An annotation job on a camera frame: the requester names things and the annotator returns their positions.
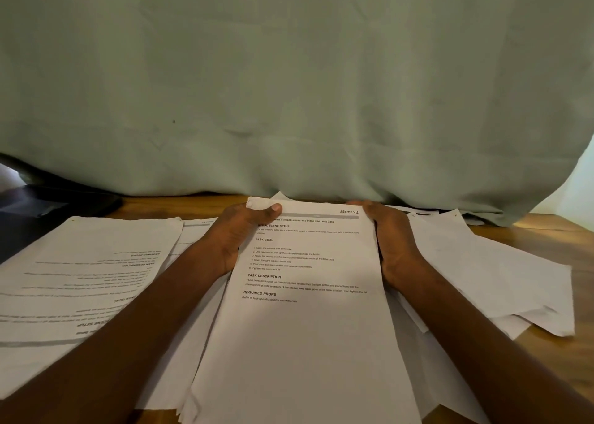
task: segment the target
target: person's right hand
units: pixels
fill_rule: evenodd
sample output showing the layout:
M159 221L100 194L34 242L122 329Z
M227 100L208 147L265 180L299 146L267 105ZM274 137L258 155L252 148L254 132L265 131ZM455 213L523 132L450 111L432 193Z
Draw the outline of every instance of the person's right hand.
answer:
M377 242L381 253L381 270L386 281L399 289L399 279L415 263L424 262L415 243L411 224L406 214L378 202L350 201L350 205L363 205L369 219L376 222Z

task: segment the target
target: person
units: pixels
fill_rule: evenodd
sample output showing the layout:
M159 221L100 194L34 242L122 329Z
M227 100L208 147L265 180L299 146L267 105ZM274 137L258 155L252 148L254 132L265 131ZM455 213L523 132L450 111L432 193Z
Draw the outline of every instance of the person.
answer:
M493 424L594 423L594 406L556 378L472 306L422 257L404 213L362 205L375 221L385 281L415 308ZM121 423L152 370L238 248L280 204L228 207L202 239L104 327L0 405L0 422Z

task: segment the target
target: wooden table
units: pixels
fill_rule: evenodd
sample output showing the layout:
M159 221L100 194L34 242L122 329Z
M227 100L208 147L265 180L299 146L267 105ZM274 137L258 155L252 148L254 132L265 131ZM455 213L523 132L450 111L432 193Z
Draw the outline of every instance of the wooden table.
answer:
M121 219L203 219L220 215L225 207L245 202L246 196L130 197L109 217ZM529 214L509 228L471 227L475 234L572 265L575 337L558 338L532 326L516 341L577 391L594 401L594 233L554 215ZM138 411L131 422L175 424L174 410ZM439 406L424 424L471 421Z

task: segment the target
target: brown wooden surface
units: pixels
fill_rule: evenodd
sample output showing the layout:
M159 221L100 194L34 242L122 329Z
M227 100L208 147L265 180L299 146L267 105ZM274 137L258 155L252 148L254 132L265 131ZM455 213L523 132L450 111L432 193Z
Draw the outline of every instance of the brown wooden surface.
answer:
M130 197L110 214L121 219L203 219L218 216L225 207L245 202L245 196ZM558 338L532 326L517 342L560 378L594 401L594 233L553 215L530 214L509 228L471 227L475 234L572 265L575 337ZM130 422L175 424L172 410L135 413ZM469 420L439 406L424 424L468 424Z

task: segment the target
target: gray fabric backdrop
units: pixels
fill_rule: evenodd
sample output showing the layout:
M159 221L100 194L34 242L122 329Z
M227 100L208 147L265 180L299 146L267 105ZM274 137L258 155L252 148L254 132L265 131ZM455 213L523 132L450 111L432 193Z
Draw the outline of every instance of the gray fabric backdrop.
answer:
M119 193L505 225L594 131L594 0L0 3L0 151Z

